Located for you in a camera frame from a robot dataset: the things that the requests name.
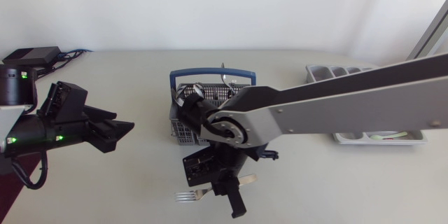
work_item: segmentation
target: red floor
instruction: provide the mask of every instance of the red floor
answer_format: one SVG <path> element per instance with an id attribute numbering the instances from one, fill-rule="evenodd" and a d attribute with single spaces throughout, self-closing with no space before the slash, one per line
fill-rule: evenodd
<path id="1" fill-rule="evenodd" d="M 41 154 L 26 155 L 19 157 L 19 160 L 28 174 L 31 174 L 41 161 Z M 23 184 L 15 173 L 0 176 L 0 223 L 3 222 L 22 188 Z"/>

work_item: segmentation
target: white wall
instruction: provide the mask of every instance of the white wall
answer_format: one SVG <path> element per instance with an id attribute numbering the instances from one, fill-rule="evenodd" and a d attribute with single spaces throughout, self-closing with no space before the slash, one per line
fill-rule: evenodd
<path id="1" fill-rule="evenodd" d="M 313 49 L 402 61 L 444 0 L 0 0 L 0 57 L 63 50 Z"/>

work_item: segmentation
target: black router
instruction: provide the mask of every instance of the black router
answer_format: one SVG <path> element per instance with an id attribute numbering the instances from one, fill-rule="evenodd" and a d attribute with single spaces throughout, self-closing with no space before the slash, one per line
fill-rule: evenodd
<path id="1" fill-rule="evenodd" d="M 48 68 L 57 62 L 61 50 L 57 46 L 21 48 L 3 59 L 4 64 Z"/>

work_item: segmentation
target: joint screw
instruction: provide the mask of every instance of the joint screw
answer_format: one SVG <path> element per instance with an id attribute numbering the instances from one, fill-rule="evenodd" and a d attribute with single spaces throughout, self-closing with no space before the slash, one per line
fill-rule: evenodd
<path id="1" fill-rule="evenodd" d="M 431 126 L 431 127 L 440 127 L 441 125 L 442 125 L 442 122 L 440 122 L 439 120 L 434 120 L 429 123 L 429 126 Z"/>

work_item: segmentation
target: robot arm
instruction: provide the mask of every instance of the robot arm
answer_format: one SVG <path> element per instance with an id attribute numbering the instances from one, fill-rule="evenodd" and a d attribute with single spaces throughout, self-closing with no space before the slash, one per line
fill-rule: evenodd
<path id="1" fill-rule="evenodd" d="M 134 123 L 114 120 L 115 113 L 84 105 L 87 90 L 77 85 L 52 84 L 47 99 L 34 115 L 36 107 L 35 70 L 23 66 L 0 66 L 0 171 L 14 171 L 31 189 L 45 183 L 46 151 L 88 142 L 101 152 L 114 151 L 117 141 L 124 137 Z M 32 183 L 16 157 L 40 153 L 41 178 Z"/>
<path id="2" fill-rule="evenodd" d="M 448 55 L 283 91 L 245 87 L 219 108 L 191 94 L 178 108 L 178 118 L 211 146 L 184 159 L 188 184 L 211 182 L 215 194 L 235 198 L 238 191 L 225 185 L 237 177 L 247 156 L 277 158 L 265 148 L 282 134 L 446 128 L 446 97 Z M 242 200 L 229 199 L 232 215 L 244 214 L 238 207 Z"/>

